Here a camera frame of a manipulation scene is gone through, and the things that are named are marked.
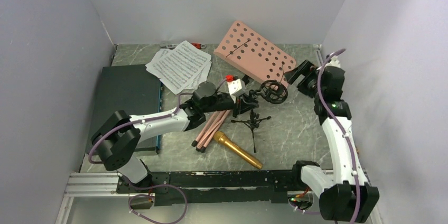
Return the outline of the pink perforated music stand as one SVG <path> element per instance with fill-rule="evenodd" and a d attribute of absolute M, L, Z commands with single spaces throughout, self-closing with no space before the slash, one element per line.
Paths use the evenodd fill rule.
<path fill-rule="evenodd" d="M 275 105 L 286 100 L 288 84 L 284 73 L 294 68 L 295 59 L 243 22 L 235 21 L 232 24 L 213 53 L 243 73 L 243 77 L 238 78 L 245 84 L 245 93 L 253 90 L 257 98 Z M 226 78 L 216 87 L 221 92 L 229 93 Z M 257 128 L 262 119 L 255 109 L 247 112 L 250 113 L 249 120 L 244 123 L 250 129 Z M 201 153 L 205 152 L 215 132 L 232 112 L 215 111 L 211 114 L 210 120 L 192 143 Z"/>

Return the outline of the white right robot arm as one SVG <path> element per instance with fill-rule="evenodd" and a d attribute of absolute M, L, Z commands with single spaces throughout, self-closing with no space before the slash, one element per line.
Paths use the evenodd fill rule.
<path fill-rule="evenodd" d="M 314 99 L 314 111 L 327 138 L 333 176 L 317 162 L 297 161 L 291 183 L 298 190 L 310 189 L 318 198 L 319 213 L 325 220 L 364 223 L 379 200 L 379 190 L 370 185 L 356 153 L 352 136 L 352 114 L 342 99 L 345 71 L 337 66 L 318 68 L 305 60 L 285 74 L 297 89 Z"/>

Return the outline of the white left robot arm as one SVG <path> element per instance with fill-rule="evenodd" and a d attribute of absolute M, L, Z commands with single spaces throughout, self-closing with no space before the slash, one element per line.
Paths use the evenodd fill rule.
<path fill-rule="evenodd" d="M 114 112 L 91 138 L 92 149 L 98 164 L 108 171 L 118 171 L 127 177 L 138 192 L 147 191 L 152 185 L 148 168 L 134 154 L 137 145 L 147 139 L 171 132 L 186 132 L 199 127 L 206 120 L 206 113 L 230 111 L 238 116 L 258 107 L 255 91 L 248 94 L 230 94 L 217 90 L 212 82 L 200 84 L 188 94 L 189 99 L 179 101 L 168 111 L 148 115 L 128 115 L 123 110 Z"/>

